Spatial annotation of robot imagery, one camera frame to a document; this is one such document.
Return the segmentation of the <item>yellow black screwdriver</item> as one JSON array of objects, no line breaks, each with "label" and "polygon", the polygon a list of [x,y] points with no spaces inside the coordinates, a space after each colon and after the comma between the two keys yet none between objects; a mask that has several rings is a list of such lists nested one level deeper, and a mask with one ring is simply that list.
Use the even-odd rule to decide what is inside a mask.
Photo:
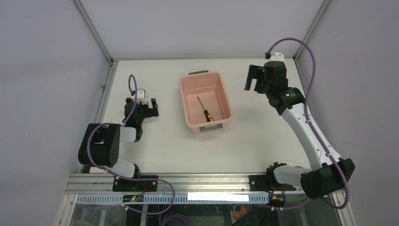
[{"label": "yellow black screwdriver", "polygon": [[197,99],[198,99],[198,101],[199,101],[199,103],[200,103],[200,105],[201,105],[201,107],[202,107],[202,110],[203,110],[203,113],[204,113],[204,115],[205,115],[205,117],[206,117],[207,122],[212,122],[212,121],[214,121],[213,117],[210,115],[210,113],[208,112],[208,110],[204,107],[204,105],[203,105],[201,99],[200,99],[199,97],[197,97]]}]

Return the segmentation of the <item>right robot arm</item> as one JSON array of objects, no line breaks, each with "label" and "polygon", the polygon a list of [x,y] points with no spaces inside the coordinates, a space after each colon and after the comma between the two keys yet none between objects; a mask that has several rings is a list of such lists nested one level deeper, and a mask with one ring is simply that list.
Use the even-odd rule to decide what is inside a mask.
[{"label": "right robot arm", "polygon": [[318,125],[312,120],[302,92],[288,84],[287,69],[282,61],[269,61],[263,66],[250,65],[245,90],[265,94],[269,104],[290,126],[303,147],[310,168],[273,163],[266,170],[266,186],[277,191],[284,184],[300,187],[310,199],[341,190],[347,185],[355,165],[343,159],[326,141]]}]

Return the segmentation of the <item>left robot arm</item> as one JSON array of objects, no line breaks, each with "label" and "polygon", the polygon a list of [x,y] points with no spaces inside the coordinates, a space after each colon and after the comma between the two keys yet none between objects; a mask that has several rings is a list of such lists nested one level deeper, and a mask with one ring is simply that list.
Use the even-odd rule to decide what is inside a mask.
[{"label": "left robot arm", "polygon": [[99,167],[117,179],[124,178],[123,185],[129,191],[136,191],[141,187],[142,179],[139,167],[120,157],[120,143],[140,141],[146,118],[158,117],[158,104],[155,98],[148,101],[139,98],[134,103],[132,98],[126,99],[122,124],[90,123],[78,151],[81,164]]}]

